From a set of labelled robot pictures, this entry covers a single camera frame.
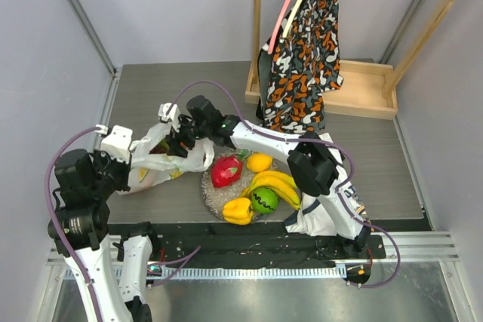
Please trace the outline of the white plastic bag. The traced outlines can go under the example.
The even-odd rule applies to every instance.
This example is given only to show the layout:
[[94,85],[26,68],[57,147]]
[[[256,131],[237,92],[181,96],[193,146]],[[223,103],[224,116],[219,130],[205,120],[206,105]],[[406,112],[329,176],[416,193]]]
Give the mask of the white plastic bag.
[[131,170],[128,176],[127,194],[141,192],[163,182],[176,179],[186,172],[203,172],[214,160],[214,143],[208,139],[197,140],[187,158],[168,155],[165,137],[170,127],[158,123],[148,129],[140,140],[130,146]]

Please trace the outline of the red fake dragon fruit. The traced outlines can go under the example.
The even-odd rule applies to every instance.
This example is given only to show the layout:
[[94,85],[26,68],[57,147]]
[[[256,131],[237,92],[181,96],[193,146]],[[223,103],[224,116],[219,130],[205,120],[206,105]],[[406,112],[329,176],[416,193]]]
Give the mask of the red fake dragon fruit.
[[230,155],[221,156],[211,168],[211,182],[214,188],[223,188],[232,185],[241,177],[245,159],[250,152],[239,150]]

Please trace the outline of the yellow fake lemon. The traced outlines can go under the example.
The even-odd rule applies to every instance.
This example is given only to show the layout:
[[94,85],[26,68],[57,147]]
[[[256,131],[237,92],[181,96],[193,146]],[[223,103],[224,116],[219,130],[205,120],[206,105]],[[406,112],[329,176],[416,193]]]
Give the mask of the yellow fake lemon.
[[266,171],[271,165],[272,157],[262,153],[253,153],[247,159],[247,168],[253,173]]

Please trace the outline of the yellow fake bell pepper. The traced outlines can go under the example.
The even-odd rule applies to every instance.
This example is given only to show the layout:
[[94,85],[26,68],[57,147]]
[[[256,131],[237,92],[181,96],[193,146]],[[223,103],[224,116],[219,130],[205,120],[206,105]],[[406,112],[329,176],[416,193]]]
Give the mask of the yellow fake bell pepper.
[[223,206],[223,218],[231,224],[248,225],[253,215],[251,200],[248,198],[236,198]]

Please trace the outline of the green fake watermelon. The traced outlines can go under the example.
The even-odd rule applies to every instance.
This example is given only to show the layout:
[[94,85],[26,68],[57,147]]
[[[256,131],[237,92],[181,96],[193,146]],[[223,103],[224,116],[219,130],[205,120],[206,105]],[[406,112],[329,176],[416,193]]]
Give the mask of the green fake watermelon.
[[251,193],[253,209],[260,214],[274,213],[278,207],[279,199],[273,190],[258,188]]

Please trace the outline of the yellow fake banana bunch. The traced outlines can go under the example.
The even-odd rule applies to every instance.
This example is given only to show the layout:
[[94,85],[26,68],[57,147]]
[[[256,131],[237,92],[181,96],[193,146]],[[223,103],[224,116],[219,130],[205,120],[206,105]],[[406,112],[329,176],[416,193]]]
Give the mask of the yellow fake banana bunch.
[[285,200],[295,210],[300,209],[301,200],[292,176],[275,170],[263,171],[254,176],[251,184],[241,192],[241,196],[247,198],[259,188],[273,190],[277,196]]

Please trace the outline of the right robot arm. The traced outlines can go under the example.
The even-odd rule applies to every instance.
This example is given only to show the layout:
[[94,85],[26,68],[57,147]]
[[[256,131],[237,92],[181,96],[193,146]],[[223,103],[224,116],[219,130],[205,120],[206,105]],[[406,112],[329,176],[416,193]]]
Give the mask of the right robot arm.
[[196,141],[207,139],[218,146],[247,149],[281,161],[288,165],[297,189],[325,209],[343,253],[356,258],[367,250],[371,228],[344,191],[349,176],[332,142],[313,132],[284,134],[258,127],[237,115],[224,115],[202,95],[193,97],[186,108],[187,115],[173,103],[159,108],[159,120],[171,126],[169,154],[185,158]]

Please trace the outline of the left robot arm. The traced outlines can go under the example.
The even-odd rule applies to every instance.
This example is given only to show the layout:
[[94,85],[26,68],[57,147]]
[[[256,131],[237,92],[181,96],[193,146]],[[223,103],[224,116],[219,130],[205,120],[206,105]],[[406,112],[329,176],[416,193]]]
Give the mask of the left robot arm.
[[89,321],[151,321],[146,301],[148,261],[160,254],[161,243],[150,222],[135,224],[115,244],[122,274],[112,267],[107,200],[128,190],[129,164],[106,153],[74,149],[54,165],[59,184],[51,192],[55,215],[65,236],[53,222],[48,234],[69,266]]

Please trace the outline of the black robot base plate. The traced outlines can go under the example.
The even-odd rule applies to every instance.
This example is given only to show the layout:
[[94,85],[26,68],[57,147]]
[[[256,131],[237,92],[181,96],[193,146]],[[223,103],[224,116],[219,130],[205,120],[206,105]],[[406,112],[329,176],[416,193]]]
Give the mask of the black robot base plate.
[[282,222],[162,223],[152,227],[158,235],[157,261],[180,259],[200,248],[188,262],[189,268],[324,268],[344,259],[386,258],[379,235],[368,238],[366,251],[351,256],[337,237],[289,234]]

